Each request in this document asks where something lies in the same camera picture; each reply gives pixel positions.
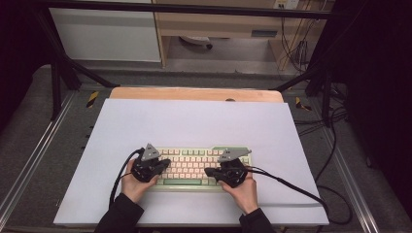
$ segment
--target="white cabinet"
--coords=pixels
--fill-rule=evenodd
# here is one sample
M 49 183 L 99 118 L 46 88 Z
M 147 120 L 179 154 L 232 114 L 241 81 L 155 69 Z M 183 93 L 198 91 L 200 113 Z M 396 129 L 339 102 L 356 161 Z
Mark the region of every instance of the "white cabinet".
M 160 62 L 153 13 L 51 9 L 51 15 L 73 59 Z

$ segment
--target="mechanical keyboard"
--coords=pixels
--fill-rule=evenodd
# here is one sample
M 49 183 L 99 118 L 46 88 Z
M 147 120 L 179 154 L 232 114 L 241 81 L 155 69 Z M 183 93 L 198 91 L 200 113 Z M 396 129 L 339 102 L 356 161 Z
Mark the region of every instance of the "mechanical keyboard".
M 220 167 L 218 158 L 225 149 L 246 147 L 157 148 L 161 159 L 170 159 L 169 167 L 163 171 L 157 184 L 150 191 L 222 191 L 215 178 L 209 178 L 204 168 Z M 245 166 L 252 166 L 251 154 L 239 157 Z

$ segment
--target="hand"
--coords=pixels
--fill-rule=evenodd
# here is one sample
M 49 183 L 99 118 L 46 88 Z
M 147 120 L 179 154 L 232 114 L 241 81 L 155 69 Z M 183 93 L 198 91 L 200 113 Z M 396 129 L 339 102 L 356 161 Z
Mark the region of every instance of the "hand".
M 130 173 L 134 159 L 127 163 L 126 174 Z M 121 192 L 126 195 L 132 202 L 138 203 L 151 186 L 157 183 L 158 175 L 154 176 L 148 183 L 137 181 L 133 175 L 126 175 L 121 178 Z
M 246 215 L 258 208 L 257 182 L 249 172 L 242 184 L 237 187 L 230 187 L 227 183 L 219 181 L 222 189 L 228 192 L 236 202 L 237 206 Z

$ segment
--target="metal bracket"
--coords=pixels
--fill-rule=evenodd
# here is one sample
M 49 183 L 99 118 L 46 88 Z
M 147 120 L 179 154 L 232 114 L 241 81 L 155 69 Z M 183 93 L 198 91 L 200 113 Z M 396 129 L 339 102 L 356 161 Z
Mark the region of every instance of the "metal bracket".
M 251 150 L 247 150 L 247 149 L 225 149 L 223 151 L 223 154 L 219 156 L 218 162 L 232 161 L 240 156 L 246 155 L 251 152 L 252 152 Z
M 160 153 L 158 152 L 158 150 L 154 146 L 152 146 L 152 144 L 148 144 L 146 146 L 145 152 L 143 152 L 142 161 L 144 162 L 159 157 Z

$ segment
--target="wearable hand device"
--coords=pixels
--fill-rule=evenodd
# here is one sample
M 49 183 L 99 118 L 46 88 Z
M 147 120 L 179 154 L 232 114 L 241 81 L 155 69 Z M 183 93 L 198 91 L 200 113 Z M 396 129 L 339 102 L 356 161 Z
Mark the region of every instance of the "wearable hand device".
M 134 160 L 131 174 L 139 181 L 148 183 L 155 175 L 160 175 L 170 164 L 170 159 L 158 160 L 160 153 L 148 144 L 145 150 L 140 150 Z
M 221 167 L 205 168 L 204 171 L 208 177 L 215 178 L 216 182 L 223 181 L 231 187 L 237 187 L 248 175 L 248 170 L 239 157 L 251 152 L 251 150 L 246 149 L 226 149 L 218 159 Z

